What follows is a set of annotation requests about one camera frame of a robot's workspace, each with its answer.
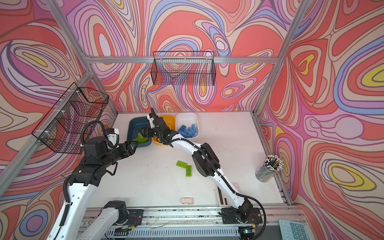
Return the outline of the blue lego brick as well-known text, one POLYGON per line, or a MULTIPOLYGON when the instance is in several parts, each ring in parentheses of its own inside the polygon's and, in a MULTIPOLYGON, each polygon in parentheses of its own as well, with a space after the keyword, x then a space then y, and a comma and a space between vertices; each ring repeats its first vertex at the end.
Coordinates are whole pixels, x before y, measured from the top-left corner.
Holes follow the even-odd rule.
POLYGON ((192 129, 194 134, 196 134, 198 132, 195 124, 192 124, 191 129, 192 129))
POLYGON ((193 137, 193 136, 195 135, 195 132, 193 131, 192 128, 188 128, 187 130, 188 130, 188 135, 189 135, 189 136, 192 136, 192 137, 193 137))
POLYGON ((179 128, 179 132, 184 132, 186 130, 186 126, 185 125, 182 125, 180 128, 179 128))

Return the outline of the green lego brick low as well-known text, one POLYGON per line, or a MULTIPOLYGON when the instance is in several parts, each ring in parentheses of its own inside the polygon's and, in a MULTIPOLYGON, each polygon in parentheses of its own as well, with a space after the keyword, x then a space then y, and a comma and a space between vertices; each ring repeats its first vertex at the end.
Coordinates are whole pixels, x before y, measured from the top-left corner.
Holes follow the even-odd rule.
POLYGON ((183 169, 186 169, 188 164, 184 163, 184 162, 181 162, 181 161, 177 161, 176 166, 178 166, 180 168, 183 168, 183 169))

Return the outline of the blue lego brick lone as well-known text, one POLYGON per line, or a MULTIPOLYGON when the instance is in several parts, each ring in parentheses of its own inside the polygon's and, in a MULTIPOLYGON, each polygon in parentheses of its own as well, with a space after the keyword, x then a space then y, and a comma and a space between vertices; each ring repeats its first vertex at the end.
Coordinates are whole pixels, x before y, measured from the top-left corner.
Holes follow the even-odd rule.
POLYGON ((188 134, 184 133, 184 132, 180 132, 180 134, 184 137, 184 138, 188 138, 188 134))

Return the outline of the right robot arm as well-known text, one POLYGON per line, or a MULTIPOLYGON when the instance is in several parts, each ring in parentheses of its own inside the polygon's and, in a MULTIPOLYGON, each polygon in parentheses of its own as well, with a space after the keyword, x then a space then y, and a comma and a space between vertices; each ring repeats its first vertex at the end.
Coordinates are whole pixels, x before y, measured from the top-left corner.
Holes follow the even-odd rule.
POLYGON ((162 145, 182 150, 192 156, 195 167, 205 178, 212 180, 227 197, 229 213, 221 213, 225 220, 239 224, 266 224, 267 214, 262 204, 255 198, 241 194, 230 183, 221 168, 220 160, 208 143, 197 144, 171 130, 164 119, 151 108, 147 115, 149 126, 140 129, 145 138, 155 137, 162 145))

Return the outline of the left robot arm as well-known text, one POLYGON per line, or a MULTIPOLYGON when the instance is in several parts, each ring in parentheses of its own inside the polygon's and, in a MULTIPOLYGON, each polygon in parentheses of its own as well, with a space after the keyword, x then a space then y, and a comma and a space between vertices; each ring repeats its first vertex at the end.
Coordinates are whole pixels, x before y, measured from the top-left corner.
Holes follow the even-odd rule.
POLYGON ((132 156, 138 142, 119 142, 118 129, 106 129, 101 121, 86 124, 80 135, 84 156, 63 183, 65 202, 48 235, 49 240, 100 240, 112 225, 128 223, 130 213, 124 201, 109 201, 97 219, 81 234, 79 229, 92 196, 105 174, 114 176, 108 167, 132 156))

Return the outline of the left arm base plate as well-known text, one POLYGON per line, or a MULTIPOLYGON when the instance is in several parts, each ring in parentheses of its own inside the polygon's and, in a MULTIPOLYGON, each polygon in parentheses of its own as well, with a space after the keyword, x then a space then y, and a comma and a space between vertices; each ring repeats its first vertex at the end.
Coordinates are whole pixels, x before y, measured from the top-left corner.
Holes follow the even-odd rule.
POLYGON ((129 214, 127 216, 127 219, 121 223, 115 223, 117 226, 131 226, 131 227, 137 227, 142 224, 143 221, 143 215, 144 210, 143 209, 131 209, 128 210, 129 214))

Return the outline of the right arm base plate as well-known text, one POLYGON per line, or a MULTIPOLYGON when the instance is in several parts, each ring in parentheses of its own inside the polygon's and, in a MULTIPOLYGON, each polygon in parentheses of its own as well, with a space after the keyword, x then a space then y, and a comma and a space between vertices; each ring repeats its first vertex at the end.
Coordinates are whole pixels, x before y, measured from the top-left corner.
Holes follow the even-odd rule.
POLYGON ((263 214, 259 208, 252 208, 250 212, 241 214, 240 210, 235 208, 222 208, 220 211, 223 224, 246 224, 260 225, 263 223, 263 214))

